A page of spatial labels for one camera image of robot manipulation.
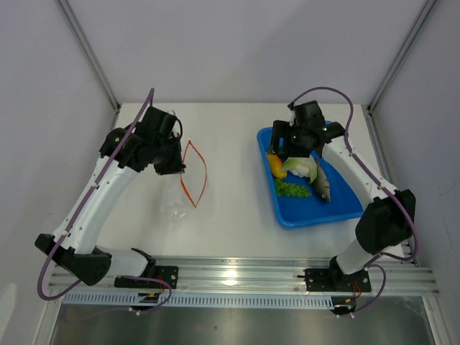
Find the clear zip bag orange zipper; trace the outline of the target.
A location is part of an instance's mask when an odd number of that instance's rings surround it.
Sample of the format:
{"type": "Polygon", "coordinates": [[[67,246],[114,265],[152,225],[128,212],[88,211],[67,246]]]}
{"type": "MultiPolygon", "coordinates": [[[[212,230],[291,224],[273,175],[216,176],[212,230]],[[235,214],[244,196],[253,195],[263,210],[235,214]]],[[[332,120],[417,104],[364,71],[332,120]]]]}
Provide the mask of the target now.
{"type": "Polygon", "coordinates": [[[166,220],[177,224],[198,209],[208,185],[206,159],[191,138],[182,155],[185,172],[167,178],[162,210],[166,220]]]}

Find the white green cabbage toy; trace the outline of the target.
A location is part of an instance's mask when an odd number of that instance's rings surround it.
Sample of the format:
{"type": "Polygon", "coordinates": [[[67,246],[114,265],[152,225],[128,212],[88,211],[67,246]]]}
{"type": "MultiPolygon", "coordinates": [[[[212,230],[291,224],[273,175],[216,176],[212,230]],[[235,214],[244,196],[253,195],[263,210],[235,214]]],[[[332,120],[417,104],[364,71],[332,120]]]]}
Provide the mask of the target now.
{"type": "Polygon", "coordinates": [[[318,174],[318,165],[312,156],[310,157],[289,157],[280,168],[281,172],[291,172],[300,178],[306,178],[312,184],[318,174]]]}

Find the green grapes toy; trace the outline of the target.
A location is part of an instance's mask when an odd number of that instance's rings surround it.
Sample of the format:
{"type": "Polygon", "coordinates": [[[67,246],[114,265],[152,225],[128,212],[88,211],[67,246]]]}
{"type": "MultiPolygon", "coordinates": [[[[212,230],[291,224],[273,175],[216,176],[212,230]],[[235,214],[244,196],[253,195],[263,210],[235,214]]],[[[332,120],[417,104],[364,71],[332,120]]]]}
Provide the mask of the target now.
{"type": "Polygon", "coordinates": [[[277,197],[309,198],[311,196],[311,192],[304,185],[287,183],[283,179],[275,179],[274,186],[277,197]]]}

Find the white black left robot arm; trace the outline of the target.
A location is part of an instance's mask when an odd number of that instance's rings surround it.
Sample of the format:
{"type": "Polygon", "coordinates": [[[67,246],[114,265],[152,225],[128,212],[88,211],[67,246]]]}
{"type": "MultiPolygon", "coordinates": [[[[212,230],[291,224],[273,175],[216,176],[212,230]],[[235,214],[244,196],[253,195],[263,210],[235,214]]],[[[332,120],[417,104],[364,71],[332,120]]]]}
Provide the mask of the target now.
{"type": "Polygon", "coordinates": [[[140,287],[156,278],[155,259],[140,249],[104,249],[101,230],[127,186],[148,166],[158,175],[184,173],[175,114],[153,106],[141,121],[110,131],[93,175],[66,220],[51,234],[39,234],[34,245],[53,262],[88,286],[106,276],[130,276],[140,287]]]}

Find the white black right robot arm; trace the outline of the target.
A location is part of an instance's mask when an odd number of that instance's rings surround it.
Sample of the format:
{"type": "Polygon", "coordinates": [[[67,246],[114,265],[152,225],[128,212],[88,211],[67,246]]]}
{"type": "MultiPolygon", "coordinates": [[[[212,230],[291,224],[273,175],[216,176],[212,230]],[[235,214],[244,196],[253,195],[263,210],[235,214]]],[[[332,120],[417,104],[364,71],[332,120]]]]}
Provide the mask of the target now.
{"type": "Polygon", "coordinates": [[[354,191],[363,214],[354,241],[331,259],[329,284],[344,290],[354,274],[369,267],[387,249],[415,237],[415,196],[398,190],[373,169],[352,147],[349,125],[327,123],[317,101],[290,107],[293,121],[276,120],[268,151],[286,158],[323,157],[354,191]]]}

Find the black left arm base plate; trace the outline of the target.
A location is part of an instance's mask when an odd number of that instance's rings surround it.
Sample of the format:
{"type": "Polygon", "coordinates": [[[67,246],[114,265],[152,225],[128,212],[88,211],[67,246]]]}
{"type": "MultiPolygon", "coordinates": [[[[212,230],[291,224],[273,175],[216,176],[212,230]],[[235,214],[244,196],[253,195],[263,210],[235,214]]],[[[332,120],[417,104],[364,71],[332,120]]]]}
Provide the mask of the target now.
{"type": "Polygon", "coordinates": [[[172,289],[177,287],[179,277],[178,266],[155,266],[140,277],[117,277],[114,281],[115,288],[130,289],[166,289],[165,282],[172,289]]]}

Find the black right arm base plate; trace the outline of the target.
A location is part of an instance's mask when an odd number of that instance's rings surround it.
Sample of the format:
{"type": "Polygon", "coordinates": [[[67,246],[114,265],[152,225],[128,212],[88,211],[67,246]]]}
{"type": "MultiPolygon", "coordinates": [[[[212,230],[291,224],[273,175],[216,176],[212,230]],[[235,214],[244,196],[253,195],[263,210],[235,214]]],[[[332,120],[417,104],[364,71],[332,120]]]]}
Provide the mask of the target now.
{"type": "Polygon", "coordinates": [[[339,270],[330,268],[308,268],[299,278],[305,280],[309,292],[370,293],[372,286],[367,271],[360,270],[351,275],[344,275],[339,270]]]}

